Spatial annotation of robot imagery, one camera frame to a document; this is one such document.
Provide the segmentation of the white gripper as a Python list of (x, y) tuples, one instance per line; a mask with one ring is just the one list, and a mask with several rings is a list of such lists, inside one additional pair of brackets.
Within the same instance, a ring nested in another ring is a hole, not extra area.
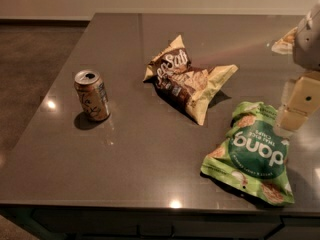
[(297, 25), (293, 47), (294, 62), (307, 70), (289, 79), (274, 124), (275, 133), (296, 132), (320, 108), (320, 1)]

